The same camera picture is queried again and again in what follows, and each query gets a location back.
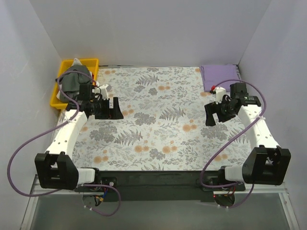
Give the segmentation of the purple t-shirt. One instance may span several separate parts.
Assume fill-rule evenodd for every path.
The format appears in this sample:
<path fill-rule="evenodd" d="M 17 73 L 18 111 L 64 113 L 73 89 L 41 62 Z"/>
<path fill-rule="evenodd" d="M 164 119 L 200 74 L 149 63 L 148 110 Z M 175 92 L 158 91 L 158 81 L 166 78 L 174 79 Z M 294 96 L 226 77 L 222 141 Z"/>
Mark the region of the purple t-shirt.
<path fill-rule="evenodd" d="M 241 79 L 237 65 L 202 65 L 200 66 L 203 89 L 209 92 L 212 86 L 224 80 Z"/>

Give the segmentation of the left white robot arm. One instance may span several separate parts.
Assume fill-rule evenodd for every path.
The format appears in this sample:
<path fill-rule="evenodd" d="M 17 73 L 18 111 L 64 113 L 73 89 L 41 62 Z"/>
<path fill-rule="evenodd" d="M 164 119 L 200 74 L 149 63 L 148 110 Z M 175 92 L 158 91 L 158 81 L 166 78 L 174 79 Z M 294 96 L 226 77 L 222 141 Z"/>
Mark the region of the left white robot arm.
<path fill-rule="evenodd" d="M 120 120 L 123 114 L 118 98 L 109 98 L 110 85 L 104 84 L 94 91 L 94 86 L 80 84 L 78 95 L 72 99 L 65 111 L 63 121 L 54 140 L 45 153 L 35 157 L 35 167 L 42 188 L 73 190 L 85 184 L 96 192 L 102 186 L 95 168 L 77 168 L 72 162 L 72 152 L 81 131 L 90 116 L 100 120 Z"/>

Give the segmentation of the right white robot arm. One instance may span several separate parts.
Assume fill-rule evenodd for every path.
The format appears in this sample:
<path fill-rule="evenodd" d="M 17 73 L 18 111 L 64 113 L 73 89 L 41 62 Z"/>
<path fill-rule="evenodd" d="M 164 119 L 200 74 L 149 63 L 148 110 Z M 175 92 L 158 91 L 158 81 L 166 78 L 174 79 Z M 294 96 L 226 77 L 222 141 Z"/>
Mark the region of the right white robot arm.
<path fill-rule="evenodd" d="M 263 117 L 265 101 L 249 95 L 246 83 L 241 80 L 230 85 L 229 94 L 220 86 L 212 86 L 210 92 L 215 95 L 215 101 L 204 107 L 206 126 L 216 125 L 214 114 L 219 122 L 239 117 L 245 128 L 231 141 L 246 134 L 251 145 L 251 153 L 241 166 L 221 167 L 217 187 L 226 191 L 237 183 L 281 185 L 291 153 L 289 149 L 282 148 L 270 132 Z"/>

